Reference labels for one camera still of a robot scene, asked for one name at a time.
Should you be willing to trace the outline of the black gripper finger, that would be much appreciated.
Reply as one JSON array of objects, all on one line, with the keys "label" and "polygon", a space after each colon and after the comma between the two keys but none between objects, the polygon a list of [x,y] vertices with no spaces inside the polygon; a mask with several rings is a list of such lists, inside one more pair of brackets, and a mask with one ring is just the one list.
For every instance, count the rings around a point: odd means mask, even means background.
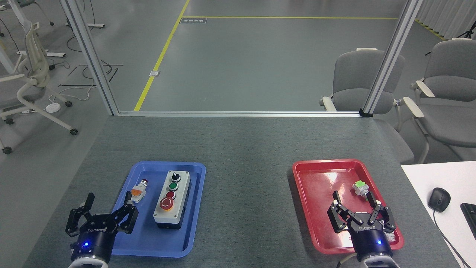
[{"label": "black gripper finger", "polygon": [[86,219],[85,224],[89,224],[92,222],[92,215],[90,214],[90,209],[93,205],[95,195],[93,193],[89,193],[86,201],[80,205],[77,209],[71,209],[67,224],[65,227],[65,232],[70,236],[74,237],[80,234],[78,223],[81,216],[84,216]]},{"label": "black gripper finger", "polygon": [[350,218],[353,212],[342,205],[338,191],[334,191],[332,197],[334,200],[327,210],[327,214],[333,230],[335,233],[341,233],[345,230],[349,231],[350,229],[347,224],[351,221]]},{"label": "black gripper finger", "polygon": [[112,219],[114,223],[113,233],[124,232],[126,234],[131,234],[137,217],[138,209],[132,204],[132,202],[123,205],[110,216],[110,219]]},{"label": "black gripper finger", "polygon": [[367,223],[370,226],[380,223],[376,218],[378,215],[382,215],[382,220],[384,222],[382,225],[383,231],[386,233],[392,233],[396,229],[396,224],[391,209],[388,206],[382,205],[381,202],[374,197],[374,194],[371,191],[368,191],[366,196],[370,206],[373,208],[373,212]]}]

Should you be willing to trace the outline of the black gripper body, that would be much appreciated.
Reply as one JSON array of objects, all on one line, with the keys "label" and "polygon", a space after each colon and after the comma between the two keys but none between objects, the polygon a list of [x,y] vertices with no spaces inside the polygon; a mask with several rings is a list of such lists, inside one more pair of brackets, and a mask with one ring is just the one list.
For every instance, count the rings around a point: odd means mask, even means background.
[{"label": "black gripper body", "polygon": [[115,236],[117,223],[109,214],[92,216],[80,228],[77,219],[70,220],[70,236],[78,236],[77,242],[71,244],[71,260],[78,258],[97,258],[109,263]]},{"label": "black gripper body", "polygon": [[357,253],[357,260],[363,261],[377,255],[392,257],[393,252],[384,234],[382,224],[377,220],[369,224],[368,221],[371,217],[369,213],[357,213],[356,215],[363,221],[363,224],[359,225],[355,221],[350,221],[347,227],[353,248]]}]

